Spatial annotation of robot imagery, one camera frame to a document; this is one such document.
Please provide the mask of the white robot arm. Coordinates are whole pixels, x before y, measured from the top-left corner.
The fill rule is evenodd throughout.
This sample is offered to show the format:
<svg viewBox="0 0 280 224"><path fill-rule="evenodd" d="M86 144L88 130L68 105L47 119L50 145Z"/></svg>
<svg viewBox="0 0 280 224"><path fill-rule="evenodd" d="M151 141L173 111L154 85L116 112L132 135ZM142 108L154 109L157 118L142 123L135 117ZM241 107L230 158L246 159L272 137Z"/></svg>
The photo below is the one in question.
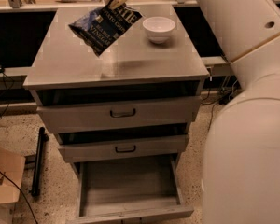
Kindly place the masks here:
<svg viewBox="0 0 280 224"><path fill-rule="evenodd" d="M280 8L196 1L242 88L206 138L203 224L280 224Z"/></svg>

